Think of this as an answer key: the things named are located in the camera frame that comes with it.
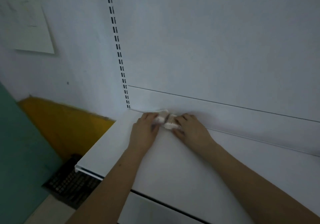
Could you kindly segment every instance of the teal panel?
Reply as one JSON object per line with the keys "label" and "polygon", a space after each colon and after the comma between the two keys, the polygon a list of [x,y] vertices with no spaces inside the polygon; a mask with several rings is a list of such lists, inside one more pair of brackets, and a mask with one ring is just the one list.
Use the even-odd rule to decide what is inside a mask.
{"label": "teal panel", "polygon": [[0,222],[24,223],[48,196],[61,159],[0,84]]}

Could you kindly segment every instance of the paper on wall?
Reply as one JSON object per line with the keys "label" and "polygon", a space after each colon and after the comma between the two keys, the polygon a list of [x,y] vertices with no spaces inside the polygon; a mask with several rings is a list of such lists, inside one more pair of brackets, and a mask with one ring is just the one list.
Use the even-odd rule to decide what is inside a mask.
{"label": "paper on wall", "polygon": [[36,0],[0,0],[0,38],[8,48],[54,53],[41,4]]}

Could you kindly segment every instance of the small packaged item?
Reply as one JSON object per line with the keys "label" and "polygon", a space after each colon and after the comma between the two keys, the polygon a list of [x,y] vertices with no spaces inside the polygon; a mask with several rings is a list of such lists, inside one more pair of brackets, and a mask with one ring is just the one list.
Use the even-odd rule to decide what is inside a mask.
{"label": "small packaged item", "polygon": [[162,127],[172,130],[182,130],[181,125],[175,120],[176,115],[170,114],[168,110],[162,110],[157,112],[159,115],[153,120],[153,124],[160,124]]}

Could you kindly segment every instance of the black plastic basket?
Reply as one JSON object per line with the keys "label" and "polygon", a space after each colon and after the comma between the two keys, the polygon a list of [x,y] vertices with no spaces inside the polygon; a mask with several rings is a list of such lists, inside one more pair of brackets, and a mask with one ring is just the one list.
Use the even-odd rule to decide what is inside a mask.
{"label": "black plastic basket", "polygon": [[75,172],[75,165],[81,159],[73,155],[42,187],[59,201],[78,209],[101,180],[82,172]]}

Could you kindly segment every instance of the white wall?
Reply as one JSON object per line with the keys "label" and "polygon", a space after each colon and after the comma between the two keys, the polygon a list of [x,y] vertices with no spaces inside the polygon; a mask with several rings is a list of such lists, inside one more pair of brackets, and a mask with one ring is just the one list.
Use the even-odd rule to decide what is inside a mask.
{"label": "white wall", "polygon": [[126,109],[107,0],[42,0],[55,54],[0,47],[0,81],[29,95],[117,119]]}

